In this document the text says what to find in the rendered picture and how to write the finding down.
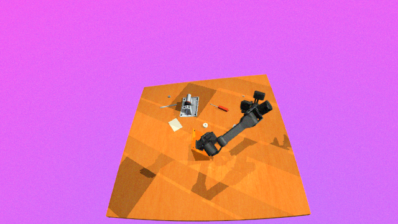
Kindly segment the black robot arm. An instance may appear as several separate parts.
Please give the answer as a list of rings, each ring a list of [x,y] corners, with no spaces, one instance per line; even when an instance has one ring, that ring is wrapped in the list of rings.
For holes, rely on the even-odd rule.
[[[251,108],[252,101],[243,100],[240,104],[241,113],[244,113],[243,117],[239,120],[232,129],[230,129],[224,135],[216,137],[214,132],[207,132],[201,136],[201,138],[195,141],[195,149],[201,151],[205,150],[208,156],[217,155],[223,147],[225,147],[230,140],[235,138],[239,133],[244,131],[246,128],[252,128],[260,123],[263,119],[263,115],[272,110],[271,103],[264,101],[258,106]],[[258,120],[259,119],[259,120]],[[221,147],[218,150],[215,144],[218,143]]]

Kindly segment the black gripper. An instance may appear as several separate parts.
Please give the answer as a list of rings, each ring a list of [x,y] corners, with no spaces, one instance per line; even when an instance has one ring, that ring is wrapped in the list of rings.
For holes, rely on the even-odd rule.
[[[251,108],[254,107],[254,106],[255,107],[258,106],[259,105],[258,101],[259,100],[264,100],[264,97],[265,97],[265,93],[260,92],[260,91],[255,91],[254,95],[253,95],[253,98],[255,98],[255,99],[254,99],[254,102],[251,105]]]

